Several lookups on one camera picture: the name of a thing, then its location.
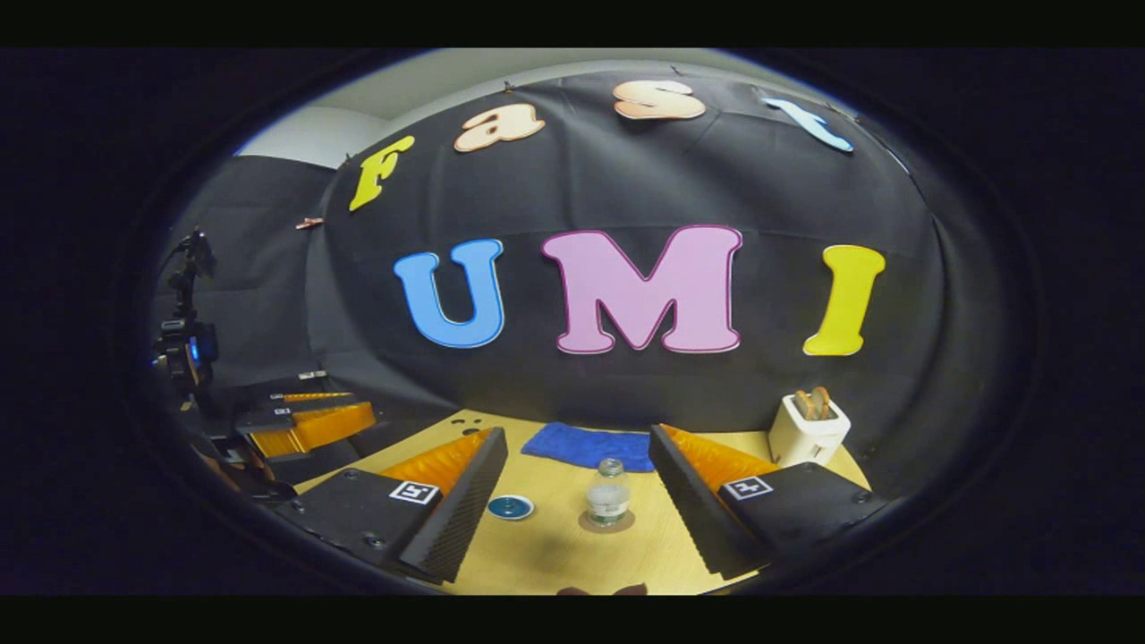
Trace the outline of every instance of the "pink letter m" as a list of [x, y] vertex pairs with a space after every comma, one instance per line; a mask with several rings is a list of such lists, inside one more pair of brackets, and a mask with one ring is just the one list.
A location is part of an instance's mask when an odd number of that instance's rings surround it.
[[607, 353], [616, 339], [600, 325], [598, 305], [632, 348], [652, 343], [676, 305], [676, 325], [664, 347], [677, 353], [720, 353], [740, 346], [732, 329], [732, 256], [743, 245], [739, 230], [686, 226], [668, 239], [652, 276], [645, 278], [611, 237], [579, 230], [550, 237], [542, 252], [556, 260], [564, 282], [568, 332], [556, 339], [567, 353]]

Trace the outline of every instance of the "water bottle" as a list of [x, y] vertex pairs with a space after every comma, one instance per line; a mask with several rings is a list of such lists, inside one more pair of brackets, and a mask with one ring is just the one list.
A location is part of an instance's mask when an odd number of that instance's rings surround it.
[[589, 520], [600, 527], [616, 525], [629, 511], [629, 476], [616, 458], [605, 458], [589, 487]]

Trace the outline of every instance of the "blue towel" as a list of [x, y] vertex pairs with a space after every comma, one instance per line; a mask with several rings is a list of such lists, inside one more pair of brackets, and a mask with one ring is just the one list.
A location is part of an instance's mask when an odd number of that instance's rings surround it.
[[652, 472], [656, 468], [648, 458], [650, 439], [647, 433], [591, 432], [570, 427], [564, 423], [548, 423], [524, 443], [521, 454], [543, 456], [593, 470], [605, 458], [617, 458], [624, 463], [626, 472]]

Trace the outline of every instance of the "wooden table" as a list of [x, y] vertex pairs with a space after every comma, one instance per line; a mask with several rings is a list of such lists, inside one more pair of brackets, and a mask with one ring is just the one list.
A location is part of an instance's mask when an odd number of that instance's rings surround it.
[[[613, 534], [582, 528], [585, 493], [595, 470], [521, 454], [521, 447], [544, 423], [461, 410], [377, 454], [347, 465], [381, 470], [461, 437], [467, 427], [505, 429], [508, 458], [493, 496], [518, 494], [536, 509], [508, 521], [485, 512], [458, 572], [443, 590], [456, 595], [555, 595], [577, 587], [592, 595], [611, 595], [645, 583], [650, 595], [697, 595], [748, 579], [711, 574], [656, 472], [630, 473], [635, 523]], [[764, 432], [705, 433], [748, 454], [771, 460]], [[827, 469], [870, 489], [858, 464], [840, 448]], [[338, 471], [299, 484], [303, 493]]]

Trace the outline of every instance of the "screw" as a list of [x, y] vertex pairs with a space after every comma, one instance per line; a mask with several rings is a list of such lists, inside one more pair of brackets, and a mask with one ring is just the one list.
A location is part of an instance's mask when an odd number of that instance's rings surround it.
[[362, 533], [362, 541], [364, 541], [366, 545], [373, 548], [374, 550], [381, 550], [382, 548], [386, 547], [385, 540], [382, 540], [380, 536], [378, 536], [372, 532]]

